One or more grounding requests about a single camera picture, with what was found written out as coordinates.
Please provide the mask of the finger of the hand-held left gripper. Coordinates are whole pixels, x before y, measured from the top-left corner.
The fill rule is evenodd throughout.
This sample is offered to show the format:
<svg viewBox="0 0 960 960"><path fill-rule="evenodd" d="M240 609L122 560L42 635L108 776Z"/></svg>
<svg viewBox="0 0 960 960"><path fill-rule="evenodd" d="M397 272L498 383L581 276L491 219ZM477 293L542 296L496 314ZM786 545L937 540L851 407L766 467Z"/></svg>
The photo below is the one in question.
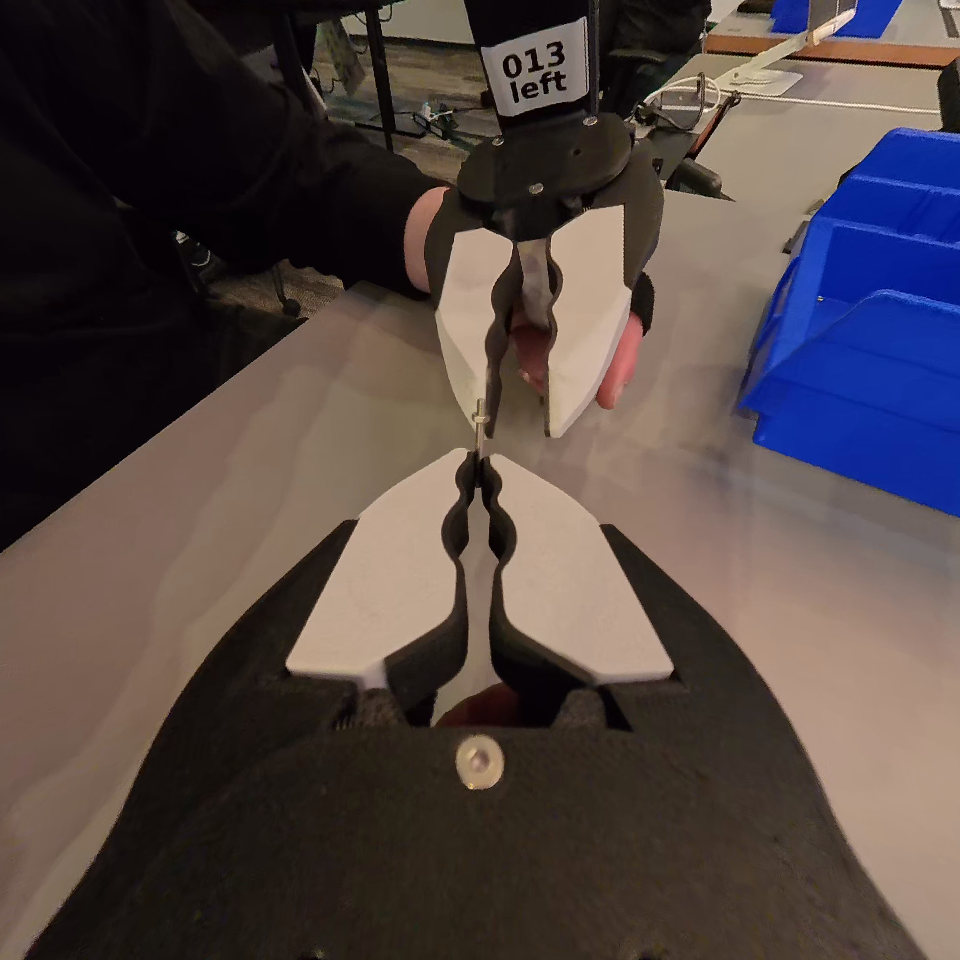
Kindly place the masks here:
<svg viewBox="0 0 960 960"><path fill-rule="evenodd" d="M453 395L470 422L484 402L487 439L497 429L500 369L521 293L520 255L510 239L484 228L455 235L436 309L439 343Z"/></svg>
<svg viewBox="0 0 960 960"><path fill-rule="evenodd" d="M594 401L627 324L624 206L582 213L552 234L548 253L558 292L551 306L546 432L558 439Z"/></svg>

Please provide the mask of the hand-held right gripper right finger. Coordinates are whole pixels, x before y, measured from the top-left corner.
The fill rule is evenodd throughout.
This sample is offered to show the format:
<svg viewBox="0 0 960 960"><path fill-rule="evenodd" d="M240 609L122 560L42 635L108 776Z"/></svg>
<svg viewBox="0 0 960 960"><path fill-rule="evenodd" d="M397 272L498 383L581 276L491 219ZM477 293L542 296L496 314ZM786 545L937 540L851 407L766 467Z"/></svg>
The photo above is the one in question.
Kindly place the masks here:
<svg viewBox="0 0 960 960"><path fill-rule="evenodd" d="M480 479L497 558L491 662L523 712L546 723L573 691L669 680L671 657L595 516L502 454Z"/></svg>

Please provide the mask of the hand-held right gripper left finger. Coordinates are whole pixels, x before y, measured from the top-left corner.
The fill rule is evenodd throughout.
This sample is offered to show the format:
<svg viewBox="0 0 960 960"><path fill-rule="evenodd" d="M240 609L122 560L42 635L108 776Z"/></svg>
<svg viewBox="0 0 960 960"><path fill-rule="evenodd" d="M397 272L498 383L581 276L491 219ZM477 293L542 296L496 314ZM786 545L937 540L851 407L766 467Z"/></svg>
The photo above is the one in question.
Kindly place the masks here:
<svg viewBox="0 0 960 960"><path fill-rule="evenodd" d="M359 515L287 656L292 676L390 692L410 723L430 723L469 654L461 557L477 467L454 449Z"/></svg>

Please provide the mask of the person's left hand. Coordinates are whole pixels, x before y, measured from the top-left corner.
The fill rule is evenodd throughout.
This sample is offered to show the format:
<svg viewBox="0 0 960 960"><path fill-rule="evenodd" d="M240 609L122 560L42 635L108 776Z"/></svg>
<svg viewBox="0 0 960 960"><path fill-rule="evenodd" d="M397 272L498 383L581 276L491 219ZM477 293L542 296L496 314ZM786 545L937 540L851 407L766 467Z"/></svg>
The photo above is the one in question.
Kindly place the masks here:
<svg viewBox="0 0 960 960"><path fill-rule="evenodd" d="M437 186L420 196L404 228L403 253L407 276L414 289L424 294L431 293L426 267L426 238L449 190L447 186ZM510 338L520 375L538 394L543 395L546 391L550 337L546 327L542 326L541 307L534 308L534 318L528 315L527 307L533 307L535 303L532 297L533 290L524 286L521 295L514 301L510 314ZM642 320L642 316L630 313L610 366L599 385L596 403L607 411L616 408L634 378L644 339Z"/></svg>

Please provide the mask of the power strip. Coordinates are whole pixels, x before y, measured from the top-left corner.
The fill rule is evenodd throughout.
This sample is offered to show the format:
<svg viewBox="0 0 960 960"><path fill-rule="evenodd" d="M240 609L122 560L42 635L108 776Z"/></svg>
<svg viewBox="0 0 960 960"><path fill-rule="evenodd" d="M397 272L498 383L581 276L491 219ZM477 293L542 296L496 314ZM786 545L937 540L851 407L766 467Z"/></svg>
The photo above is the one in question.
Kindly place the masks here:
<svg viewBox="0 0 960 960"><path fill-rule="evenodd" d="M437 138L450 141L459 131L458 110L445 103L423 102L416 110L397 110L395 134L407 139Z"/></svg>

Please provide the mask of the black office chair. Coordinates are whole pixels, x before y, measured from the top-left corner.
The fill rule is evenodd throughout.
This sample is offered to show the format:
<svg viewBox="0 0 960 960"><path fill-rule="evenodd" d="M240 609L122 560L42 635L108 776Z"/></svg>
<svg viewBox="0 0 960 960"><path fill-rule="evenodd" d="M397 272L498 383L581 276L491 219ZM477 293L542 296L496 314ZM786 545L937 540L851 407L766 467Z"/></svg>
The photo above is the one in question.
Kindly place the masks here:
<svg viewBox="0 0 960 960"><path fill-rule="evenodd" d="M625 118L702 49L711 1L601 1L601 110Z"/></svg>

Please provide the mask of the black table leg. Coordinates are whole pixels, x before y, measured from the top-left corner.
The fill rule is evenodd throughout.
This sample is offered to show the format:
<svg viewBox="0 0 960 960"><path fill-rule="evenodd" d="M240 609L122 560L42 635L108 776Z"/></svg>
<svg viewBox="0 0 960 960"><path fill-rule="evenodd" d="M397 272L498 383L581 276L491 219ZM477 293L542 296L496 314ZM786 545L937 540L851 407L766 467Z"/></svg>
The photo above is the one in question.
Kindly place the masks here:
<svg viewBox="0 0 960 960"><path fill-rule="evenodd" d="M379 108L379 125L369 122L364 129L378 129L382 133L386 149L394 152L394 137L398 133L397 118L394 109L385 38L383 35L379 2L366 2L364 18L366 23L367 49L370 54L374 85Z"/></svg>

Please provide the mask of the small blue bin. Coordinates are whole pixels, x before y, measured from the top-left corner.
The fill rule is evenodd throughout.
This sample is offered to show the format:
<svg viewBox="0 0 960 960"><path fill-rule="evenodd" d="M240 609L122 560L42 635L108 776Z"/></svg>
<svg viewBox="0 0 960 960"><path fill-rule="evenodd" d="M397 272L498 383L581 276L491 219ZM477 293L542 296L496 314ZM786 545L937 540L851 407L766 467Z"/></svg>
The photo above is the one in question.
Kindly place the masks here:
<svg viewBox="0 0 960 960"><path fill-rule="evenodd" d="M902 1L775 1L771 14L775 34L795 35L842 20L839 38L877 40L886 31Z"/></svg>

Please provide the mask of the brown wooden board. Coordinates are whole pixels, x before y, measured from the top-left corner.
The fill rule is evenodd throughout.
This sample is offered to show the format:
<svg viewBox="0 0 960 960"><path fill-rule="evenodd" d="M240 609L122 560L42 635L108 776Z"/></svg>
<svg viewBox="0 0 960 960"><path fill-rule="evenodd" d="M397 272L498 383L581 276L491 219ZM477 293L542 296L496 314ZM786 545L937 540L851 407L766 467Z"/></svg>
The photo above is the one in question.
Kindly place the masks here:
<svg viewBox="0 0 960 960"><path fill-rule="evenodd" d="M738 36L710 33L704 50L709 54L756 56L786 42L770 36ZM867 38L833 38L789 54L790 58L812 62L863 66L894 66L942 69L958 59L959 39L947 37L939 45L903 44Z"/></svg>

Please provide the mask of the person's dark clothed torso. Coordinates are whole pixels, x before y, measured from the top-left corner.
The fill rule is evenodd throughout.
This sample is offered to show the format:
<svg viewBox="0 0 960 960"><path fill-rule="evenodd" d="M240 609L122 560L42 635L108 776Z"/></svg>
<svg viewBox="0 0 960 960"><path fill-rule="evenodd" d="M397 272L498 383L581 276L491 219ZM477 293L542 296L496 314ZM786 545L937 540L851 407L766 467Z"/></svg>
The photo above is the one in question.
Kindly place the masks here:
<svg viewBox="0 0 960 960"><path fill-rule="evenodd" d="M234 53L184 2L2 2L2 549L302 323L211 303L104 180L111 57Z"/></svg>

